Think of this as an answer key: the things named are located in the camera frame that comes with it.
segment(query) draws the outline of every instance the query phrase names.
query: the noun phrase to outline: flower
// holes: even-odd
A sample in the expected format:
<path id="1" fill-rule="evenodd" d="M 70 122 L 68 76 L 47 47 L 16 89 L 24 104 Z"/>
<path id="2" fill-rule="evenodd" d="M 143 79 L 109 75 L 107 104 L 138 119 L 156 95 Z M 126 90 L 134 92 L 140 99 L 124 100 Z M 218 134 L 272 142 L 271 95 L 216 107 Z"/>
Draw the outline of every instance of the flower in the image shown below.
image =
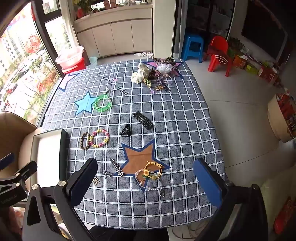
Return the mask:
<path id="1" fill-rule="evenodd" d="M 143 170 L 143 175 L 144 175 L 144 176 L 148 177 L 149 174 L 150 174 L 149 170 L 147 170 L 147 169 L 144 169 L 144 170 Z"/>

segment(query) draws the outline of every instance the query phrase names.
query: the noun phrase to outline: beige chair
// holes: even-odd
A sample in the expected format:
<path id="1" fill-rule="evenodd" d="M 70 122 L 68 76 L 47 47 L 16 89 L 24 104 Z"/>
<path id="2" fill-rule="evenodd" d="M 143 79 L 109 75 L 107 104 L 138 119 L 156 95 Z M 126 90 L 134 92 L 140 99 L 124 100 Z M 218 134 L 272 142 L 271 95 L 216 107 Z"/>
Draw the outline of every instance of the beige chair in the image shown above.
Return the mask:
<path id="1" fill-rule="evenodd" d="M 33 136 L 41 130 L 14 113 L 0 112 L 0 159 L 9 153 L 15 155 L 15 161 L 0 171 L 0 177 L 12 176 L 30 161 Z"/>

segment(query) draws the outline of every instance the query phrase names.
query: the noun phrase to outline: table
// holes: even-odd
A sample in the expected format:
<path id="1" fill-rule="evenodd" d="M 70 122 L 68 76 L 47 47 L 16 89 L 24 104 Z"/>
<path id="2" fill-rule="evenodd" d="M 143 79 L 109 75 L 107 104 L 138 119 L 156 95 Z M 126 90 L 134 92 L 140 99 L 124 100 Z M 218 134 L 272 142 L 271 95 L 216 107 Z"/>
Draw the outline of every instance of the table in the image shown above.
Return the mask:
<path id="1" fill-rule="evenodd" d="M 45 130 L 63 128 L 67 138 L 67 175 L 79 170 L 90 157 L 98 162 L 97 177 L 100 184 L 89 187 L 76 212 L 85 223 L 122 229 L 154 229 L 171 227 L 198 221 L 213 215 L 216 210 L 209 203 L 193 173 L 192 164 L 203 157 L 212 170 L 225 179 L 225 168 L 219 141 L 209 109 L 189 67 L 178 67 L 181 77 L 174 77 L 170 92 L 155 91 L 141 84 L 134 84 L 130 76 L 138 70 L 140 60 L 124 61 L 79 71 L 65 89 L 57 90 L 45 114 Z M 107 84 L 102 78 L 116 77 L 116 83 Z M 106 87 L 122 85 L 129 92 L 111 92 L 112 107 L 105 112 L 81 112 L 75 116 L 77 105 L 89 91 L 99 96 Z M 132 113 L 140 111 L 154 124 L 145 129 Z M 132 136 L 120 136 L 126 124 L 130 124 Z M 106 129 L 110 141 L 103 148 L 80 149 L 80 136 L 88 131 Z M 158 191 L 139 188 L 133 177 L 104 178 L 103 170 L 112 171 L 109 161 L 114 158 L 119 165 L 126 161 L 121 143 L 142 148 L 156 139 L 155 157 L 171 168 L 161 177 L 165 197 Z M 156 182 L 148 181 L 153 187 Z"/>

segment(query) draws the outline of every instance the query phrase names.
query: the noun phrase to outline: green bracelet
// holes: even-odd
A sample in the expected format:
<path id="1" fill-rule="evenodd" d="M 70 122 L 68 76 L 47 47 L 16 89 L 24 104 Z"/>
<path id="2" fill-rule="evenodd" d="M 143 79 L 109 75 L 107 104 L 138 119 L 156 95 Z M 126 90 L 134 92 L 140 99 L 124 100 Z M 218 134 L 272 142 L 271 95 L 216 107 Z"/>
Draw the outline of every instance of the green bracelet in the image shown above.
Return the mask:
<path id="1" fill-rule="evenodd" d="M 104 99 L 108 99 L 108 104 L 107 105 L 105 105 L 105 106 L 102 106 L 102 107 L 97 107 L 97 104 L 98 104 L 98 102 L 100 101 L 100 100 L 104 100 Z M 112 103 L 111 103 L 111 99 L 110 99 L 110 97 L 108 96 L 108 95 L 100 95 L 100 96 L 98 96 L 98 98 L 95 100 L 95 102 L 94 102 L 94 109 L 96 110 L 96 111 L 106 111 L 106 110 L 108 110 L 110 107 L 111 107 L 111 105 L 112 105 Z"/>

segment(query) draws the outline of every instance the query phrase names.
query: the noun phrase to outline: black hair clip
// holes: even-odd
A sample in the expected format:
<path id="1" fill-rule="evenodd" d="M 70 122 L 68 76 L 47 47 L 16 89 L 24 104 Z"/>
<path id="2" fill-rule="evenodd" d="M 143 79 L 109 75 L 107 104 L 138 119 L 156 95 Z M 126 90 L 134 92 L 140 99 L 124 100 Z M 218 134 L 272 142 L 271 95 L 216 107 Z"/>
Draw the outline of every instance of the black hair clip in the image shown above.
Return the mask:
<path id="1" fill-rule="evenodd" d="M 121 136 L 123 136 L 123 135 L 131 136 L 131 135 L 132 135 L 132 132 L 131 132 L 131 130 L 130 130 L 130 128 L 129 128 L 129 124 L 127 124 L 127 125 L 123 128 L 123 130 L 122 130 L 122 132 L 120 133 L 120 135 L 121 135 Z"/>
<path id="2" fill-rule="evenodd" d="M 147 130 L 150 130 L 153 127 L 153 123 L 141 112 L 137 111 L 133 114 L 133 117 L 137 119 Z"/>

